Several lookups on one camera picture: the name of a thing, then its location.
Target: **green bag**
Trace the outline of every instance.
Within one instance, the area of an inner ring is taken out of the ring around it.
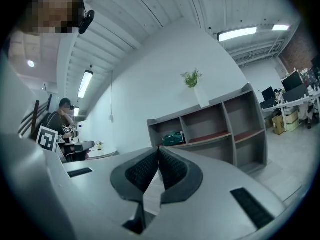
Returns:
[[[172,131],[166,136],[164,136],[162,140],[164,147],[175,146],[185,142],[184,136],[180,131]]]

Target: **round table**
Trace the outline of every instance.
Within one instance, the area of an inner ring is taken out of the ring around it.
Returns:
[[[92,148],[89,155],[88,160],[100,159],[100,158],[108,158],[113,156],[117,152],[117,149],[114,147],[106,147],[102,150],[99,150],[95,147]]]

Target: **potted plant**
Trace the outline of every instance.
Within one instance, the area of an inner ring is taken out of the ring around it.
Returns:
[[[205,91],[199,86],[198,80],[202,77],[202,74],[195,69],[192,73],[186,72],[181,75],[184,78],[186,86],[193,88],[196,98],[201,108],[209,106],[209,100]]]
[[[101,141],[97,141],[95,144],[98,146],[98,151],[100,151],[104,148],[103,143]]]

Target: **white vase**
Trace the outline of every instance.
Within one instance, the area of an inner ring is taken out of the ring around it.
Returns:
[[[209,106],[210,104],[205,90],[199,84],[197,84],[193,89],[200,107],[205,108]]]

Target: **headphones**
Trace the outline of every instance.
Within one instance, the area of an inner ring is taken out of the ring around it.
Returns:
[[[83,17],[82,21],[79,23],[79,34],[82,35],[83,33],[86,32],[86,30],[90,26],[91,22],[93,22],[93,20],[95,18],[95,11],[90,10],[87,12],[84,0],[80,0],[80,1],[82,2],[83,9],[84,9],[84,17]]]

